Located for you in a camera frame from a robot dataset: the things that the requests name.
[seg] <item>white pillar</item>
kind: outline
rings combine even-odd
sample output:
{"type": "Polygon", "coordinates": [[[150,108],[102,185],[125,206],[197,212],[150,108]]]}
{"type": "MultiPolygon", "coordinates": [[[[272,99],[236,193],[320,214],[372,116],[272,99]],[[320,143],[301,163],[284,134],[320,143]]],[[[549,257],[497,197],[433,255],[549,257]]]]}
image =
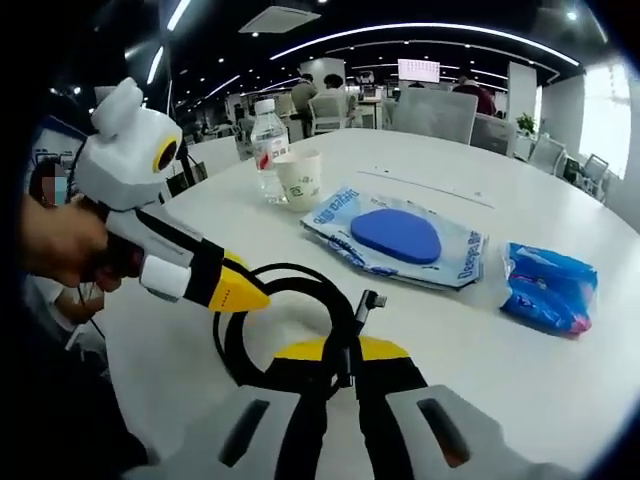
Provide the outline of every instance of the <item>white pillar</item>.
{"type": "Polygon", "coordinates": [[[543,132],[566,145],[569,155],[578,158],[584,119],[584,75],[543,88],[541,117],[543,132]]]}
{"type": "Polygon", "coordinates": [[[344,60],[339,58],[317,58],[304,62],[300,65],[300,73],[309,73],[313,75],[313,83],[319,92],[325,91],[324,77],[330,73],[339,75],[342,80],[347,82],[347,76],[344,69],[344,60]]]}
{"type": "Polygon", "coordinates": [[[509,93],[507,94],[507,120],[514,122],[523,113],[534,118],[536,111],[538,78],[535,69],[509,62],[509,93]]]}

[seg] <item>blue sponge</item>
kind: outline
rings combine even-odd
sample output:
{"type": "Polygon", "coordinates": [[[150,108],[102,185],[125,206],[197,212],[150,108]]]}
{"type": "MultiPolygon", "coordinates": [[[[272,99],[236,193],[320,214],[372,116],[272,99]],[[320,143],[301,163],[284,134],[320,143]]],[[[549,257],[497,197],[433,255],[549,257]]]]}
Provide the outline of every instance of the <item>blue sponge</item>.
{"type": "Polygon", "coordinates": [[[354,218],[351,235],[362,245],[415,265],[433,263],[442,253],[438,232],[431,223],[393,208],[354,218]]]}

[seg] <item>monitor screen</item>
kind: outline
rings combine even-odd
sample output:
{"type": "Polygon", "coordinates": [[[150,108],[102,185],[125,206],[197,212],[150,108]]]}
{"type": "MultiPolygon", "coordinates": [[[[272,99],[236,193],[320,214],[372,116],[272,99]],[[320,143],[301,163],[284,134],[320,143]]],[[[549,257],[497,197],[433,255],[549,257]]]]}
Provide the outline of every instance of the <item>monitor screen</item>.
{"type": "Polygon", "coordinates": [[[440,63],[425,60],[398,60],[398,78],[413,82],[440,83],[440,63]]]}

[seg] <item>window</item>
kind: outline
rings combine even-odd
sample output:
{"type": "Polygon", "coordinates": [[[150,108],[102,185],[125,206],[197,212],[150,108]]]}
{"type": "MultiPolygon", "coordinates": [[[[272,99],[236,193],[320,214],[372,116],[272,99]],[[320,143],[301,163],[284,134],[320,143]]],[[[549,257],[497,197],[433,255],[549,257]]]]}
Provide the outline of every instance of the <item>window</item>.
{"type": "Polygon", "coordinates": [[[631,139],[629,80],[621,60],[587,68],[580,154],[596,154],[624,178],[631,139]]]}

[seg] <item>human hand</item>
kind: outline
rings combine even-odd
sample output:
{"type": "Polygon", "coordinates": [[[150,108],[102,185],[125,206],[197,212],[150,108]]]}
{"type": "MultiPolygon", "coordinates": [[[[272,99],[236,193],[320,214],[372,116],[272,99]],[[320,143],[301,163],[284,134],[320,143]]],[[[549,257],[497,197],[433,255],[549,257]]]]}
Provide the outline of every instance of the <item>human hand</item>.
{"type": "MultiPolygon", "coordinates": [[[[44,208],[24,197],[21,220],[22,262],[34,275],[76,287],[97,254],[107,249],[107,229],[96,213],[82,206],[82,198],[58,208],[44,208]]],[[[121,279],[109,267],[90,272],[105,292],[121,279]]]]}

